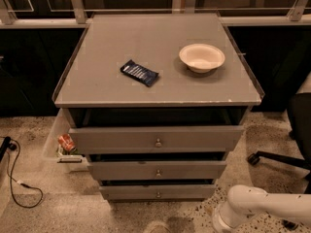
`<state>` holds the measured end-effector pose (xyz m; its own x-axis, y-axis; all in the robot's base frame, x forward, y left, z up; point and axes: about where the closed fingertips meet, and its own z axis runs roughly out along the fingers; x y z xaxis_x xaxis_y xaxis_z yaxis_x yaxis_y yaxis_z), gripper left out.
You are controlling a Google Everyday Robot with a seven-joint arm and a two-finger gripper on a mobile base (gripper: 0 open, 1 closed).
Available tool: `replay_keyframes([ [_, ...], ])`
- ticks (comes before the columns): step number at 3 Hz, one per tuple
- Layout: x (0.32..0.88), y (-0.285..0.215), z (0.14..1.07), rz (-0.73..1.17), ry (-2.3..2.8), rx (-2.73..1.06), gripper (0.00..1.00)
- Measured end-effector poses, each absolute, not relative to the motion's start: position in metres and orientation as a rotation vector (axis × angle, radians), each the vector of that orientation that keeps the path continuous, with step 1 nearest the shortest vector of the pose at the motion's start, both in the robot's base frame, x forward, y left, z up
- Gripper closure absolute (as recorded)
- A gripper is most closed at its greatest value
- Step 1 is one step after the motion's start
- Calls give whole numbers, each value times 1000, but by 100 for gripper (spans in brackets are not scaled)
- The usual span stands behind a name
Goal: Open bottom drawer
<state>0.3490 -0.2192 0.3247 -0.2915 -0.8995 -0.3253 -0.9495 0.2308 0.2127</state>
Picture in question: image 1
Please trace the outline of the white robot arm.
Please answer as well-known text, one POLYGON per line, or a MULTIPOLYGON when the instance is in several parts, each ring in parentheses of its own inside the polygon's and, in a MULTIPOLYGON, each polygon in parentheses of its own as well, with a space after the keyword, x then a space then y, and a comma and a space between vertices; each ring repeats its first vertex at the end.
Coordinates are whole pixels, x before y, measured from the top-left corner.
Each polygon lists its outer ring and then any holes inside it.
POLYGON ((213 211, 212 226, 217 233, 231 233, 263 213, 311 226, 311 195, 268 193, 258 187, 235 185, 226 201, 213 211))

